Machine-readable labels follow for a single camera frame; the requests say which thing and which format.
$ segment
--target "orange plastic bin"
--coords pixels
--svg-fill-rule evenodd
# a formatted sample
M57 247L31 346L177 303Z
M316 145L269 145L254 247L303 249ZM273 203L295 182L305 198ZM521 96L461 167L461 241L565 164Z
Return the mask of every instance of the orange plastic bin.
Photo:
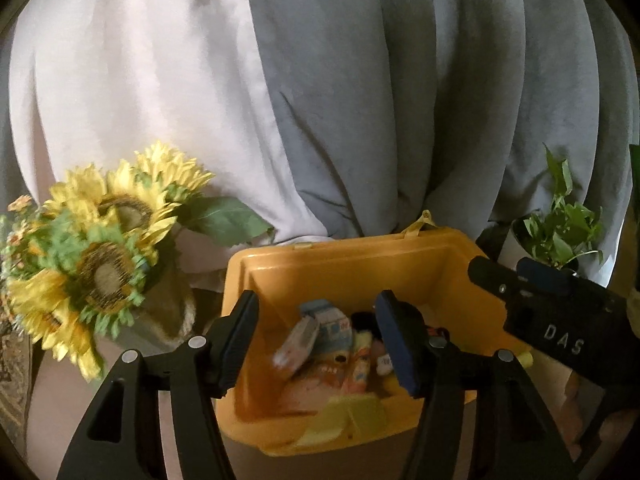
M242 291L250 289L260 298L260 319L236 387L216 403L220 429L264 453L285 456L356 446L415 428L422 401L398 391L380 399L382 428L366 434L349 430L330 442L298 446L317 415L278 412L283 384L272 372L271 357L300 320L301 303L325 298L350 315L371 310L385 289L418 306L427 322L446 327L464 351L526 352L525 344L502 330L504 304L466 275L478 255L482 251L469 238L449 228L236 254L229 262L222 314L228 315Z

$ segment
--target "yellow flower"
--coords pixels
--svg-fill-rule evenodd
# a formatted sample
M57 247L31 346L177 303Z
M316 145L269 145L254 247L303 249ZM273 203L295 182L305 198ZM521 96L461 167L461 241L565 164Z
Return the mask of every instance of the yellow flower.
M184 188L187 195L203 188L214 176L195 158L187 159L183 152L159 140L144 153L136 152L136 159L138 169L151 176L152 182L161 182L163 188L174 184Z
M174 226L172 212L180 204L167 203L166 191L159 182L145 187L136 182L131 165L123 160L116 171L107 174L109 195L99 208L115 207L124 232L140 229L141 241L153 246L162 240Z
M92 330L71 309L65 285L64 275L44 269L28 280L10 280L8 291L12 309L33 341L42 340L42 348L58 361L69 355L89 381L100 376L102 359Z
M6 239L6 242L9 245L11 245L11 247L17 247L18 245L20 245L23 238L24 238L24 231L20 230L20 231L16 231L15 233L11 233Z
M176 221L171 214L179 206L166 202L166 192L160 183L145 187L136 182L132 167L125 160L106 179L93 164L68 171L66 182L52 186L50 193L52 200L44 203L45 210L57 216L68 208L84 230L99 218L116 214L123 232L139 232L141 248L151 261L157 257L153 245L171 230Z
M84 300L101 314L117 314L129 305L135 264L127 251L110 242L93 243L82 254L78 275Z
M52 312L64 301L66 276L52 269L41 270L28 280L8 280L7 289L16 314L32 310Z
M66 182L58 182L50 189L51 200L44 203L44 209L58 216L67 202L73 199L88 200L99 204L107 194L107 184L94 164L66 172Z
M29 195L22 195L21 197L18 197L16 200L11 202L7 207L7 210L19 213L27 208L30 204L31 197Z

